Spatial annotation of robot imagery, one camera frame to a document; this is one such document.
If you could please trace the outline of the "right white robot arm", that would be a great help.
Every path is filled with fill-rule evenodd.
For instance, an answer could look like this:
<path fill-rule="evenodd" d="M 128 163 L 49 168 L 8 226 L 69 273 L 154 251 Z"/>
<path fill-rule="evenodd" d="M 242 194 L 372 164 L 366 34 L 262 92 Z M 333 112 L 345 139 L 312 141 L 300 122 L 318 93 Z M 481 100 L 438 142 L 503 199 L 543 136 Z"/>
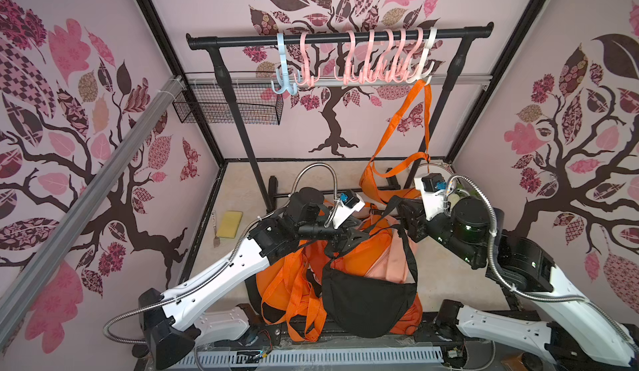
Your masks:
<path fill-rule="evenodd" d="M 508 294 L 527 299 L 549 319 L 526 321 L 442 302 L 434 320 L 446 339 L 487 339 L 533 354 L 566 370 L 636 370 L 638 328 L 621 324 L 588 299 L 530 239 L 502 230 L 504 213 L 484 199 L 450 204 L 442 192 L 402 199 L 398 212 L 414 242 L 430 238 Z"/>

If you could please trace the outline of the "black crossbody bag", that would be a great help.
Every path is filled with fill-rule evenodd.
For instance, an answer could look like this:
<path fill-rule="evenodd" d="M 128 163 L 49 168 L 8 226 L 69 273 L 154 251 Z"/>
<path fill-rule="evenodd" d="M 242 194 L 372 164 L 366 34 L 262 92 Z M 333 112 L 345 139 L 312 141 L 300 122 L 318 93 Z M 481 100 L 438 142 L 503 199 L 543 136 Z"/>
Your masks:
<path fill-rule="evenodd" d="M 371 216 L 363 224 L 370 232 L 379 221 L 391 216 L 403 200 L 394 196 L 381 216 Z M 405 229 L 399 224 L 391 226 L 403 241 L 408 261 L 409 276 L 413 283 L 397 284 L 380 279 L 346 274 L 339 267 L 344 251 L 324 252 L 329 258 L 321 276 L 322 301 L 327 314 L 344 331 L 361 338 L 379 338 L 390 334 L 390 330 L 402 318 L 418 296 L 418 265 L 414 256 L 415 245 L 411 243 Z"/>

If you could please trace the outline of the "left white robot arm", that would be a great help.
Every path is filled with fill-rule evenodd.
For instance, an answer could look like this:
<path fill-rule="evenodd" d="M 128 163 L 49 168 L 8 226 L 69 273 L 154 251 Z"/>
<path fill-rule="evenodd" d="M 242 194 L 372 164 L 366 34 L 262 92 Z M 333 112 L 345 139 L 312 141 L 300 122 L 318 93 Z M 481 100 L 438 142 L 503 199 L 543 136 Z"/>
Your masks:
<path fill-rule="evenodd" d="M 327 241 L 353 249 L 364 241 L 354 213 L 364 209 L 360 195 L 340 192 L 324 206 L 317 189 L 303 188 L 282 208 L 258 219 L 236 247 L 215 264 L 178 286 L 148 289 L 138 298 L 143 344 L 158 370 L 178 364 L 200 345 L 237 340 L 251 327 L 241 308 L 208 315 L 206 311 L 234 287 L 282 259 L 302 254 L 303 244 Z"/>

